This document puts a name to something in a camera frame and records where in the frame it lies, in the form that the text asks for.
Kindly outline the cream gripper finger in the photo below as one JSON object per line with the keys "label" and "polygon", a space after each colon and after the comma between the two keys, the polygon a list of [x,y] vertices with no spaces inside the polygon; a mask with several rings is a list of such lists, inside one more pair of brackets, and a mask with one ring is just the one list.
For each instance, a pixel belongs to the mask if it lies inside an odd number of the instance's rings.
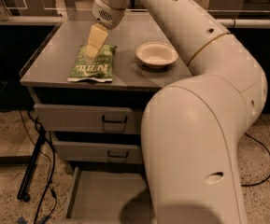
{"label": "cream gripper finger", "polygon": [[104,46],[107,36],[108,31],[104,25],[96,23],[92,26],[86,46],[86,55],[89,58],[94,59],[96,57],[100,48]]}

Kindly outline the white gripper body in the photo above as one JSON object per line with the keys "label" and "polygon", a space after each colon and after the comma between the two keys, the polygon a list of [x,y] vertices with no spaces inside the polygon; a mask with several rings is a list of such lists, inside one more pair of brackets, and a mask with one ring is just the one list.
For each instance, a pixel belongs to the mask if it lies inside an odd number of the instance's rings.
{"label": "white gripper body", "polygon": [[130,0],[94,0],[92,14],[107,29],[116,28],[123,18]]}

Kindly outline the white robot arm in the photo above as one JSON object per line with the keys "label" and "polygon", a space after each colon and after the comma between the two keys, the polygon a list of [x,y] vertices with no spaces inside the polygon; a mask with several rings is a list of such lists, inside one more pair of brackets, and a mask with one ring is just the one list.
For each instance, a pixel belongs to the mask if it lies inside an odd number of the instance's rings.
{"label": "white robot arm", "polygon": [[[140,0],[191,77],[158,91],[141,124],[141,146],[157,224],[248,224],[239,139],[260,116],[265,73],[247,49],[193,0]],[[94,0],[113,29],[129,0]]]}

